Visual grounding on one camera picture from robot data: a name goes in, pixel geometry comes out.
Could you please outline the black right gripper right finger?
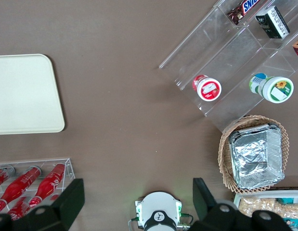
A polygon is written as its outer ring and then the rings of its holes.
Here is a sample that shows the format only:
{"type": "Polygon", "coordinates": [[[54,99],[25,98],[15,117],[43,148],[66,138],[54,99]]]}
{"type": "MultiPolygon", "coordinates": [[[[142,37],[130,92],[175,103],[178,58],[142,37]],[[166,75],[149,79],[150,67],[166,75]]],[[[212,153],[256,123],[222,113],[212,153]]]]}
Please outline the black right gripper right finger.
{"type": "Polygon", "coordinates": [[[248,217],[228,203],[217,203],[202,178],[193,179],[193,204],[199,220],[191,225],[191,231],[291,230],[274,212],[257,210],[248,217]]]}

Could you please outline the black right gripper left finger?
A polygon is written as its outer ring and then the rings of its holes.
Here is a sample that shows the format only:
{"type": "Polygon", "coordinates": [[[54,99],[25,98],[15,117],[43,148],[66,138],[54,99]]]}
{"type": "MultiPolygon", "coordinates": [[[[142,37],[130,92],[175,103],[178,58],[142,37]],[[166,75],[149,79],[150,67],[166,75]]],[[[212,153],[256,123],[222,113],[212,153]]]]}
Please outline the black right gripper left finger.
{"type": "Polygon", "coordinates": [[[84,203],[84,180],[74,179],[51,205],[38,206],[15,221],[0,214],[0,231],[67,231],[84,203]]]}

